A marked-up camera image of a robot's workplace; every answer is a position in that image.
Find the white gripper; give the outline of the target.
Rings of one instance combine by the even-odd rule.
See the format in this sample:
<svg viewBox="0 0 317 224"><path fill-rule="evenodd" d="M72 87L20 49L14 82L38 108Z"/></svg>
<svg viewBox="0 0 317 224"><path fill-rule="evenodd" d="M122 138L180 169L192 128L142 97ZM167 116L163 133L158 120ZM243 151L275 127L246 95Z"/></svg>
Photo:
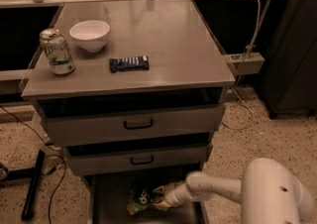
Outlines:
<svg viewBox="0 0 317 224"><path fill-rule="evenodd" d="M164 195L164 200L154 202L154 208L167 211L170 207L179 206L188 201L188 189L184 182L171 182L160 185L154 189L154 193Z"/></svg>

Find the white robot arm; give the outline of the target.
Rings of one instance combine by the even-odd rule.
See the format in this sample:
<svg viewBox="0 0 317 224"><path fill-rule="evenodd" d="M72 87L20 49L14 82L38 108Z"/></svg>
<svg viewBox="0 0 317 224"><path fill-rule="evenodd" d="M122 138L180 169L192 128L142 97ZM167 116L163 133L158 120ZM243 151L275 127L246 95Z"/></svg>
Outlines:
<svg viewBox="0 0 317 224"><path fill-rule="evenodd" d="M177 207L217 194L241 205L243 224L303 224L314 214L309 189L279 162L258 158L249 162L241 179L189 173L186 179L154 189L158 204Z"/></svg>

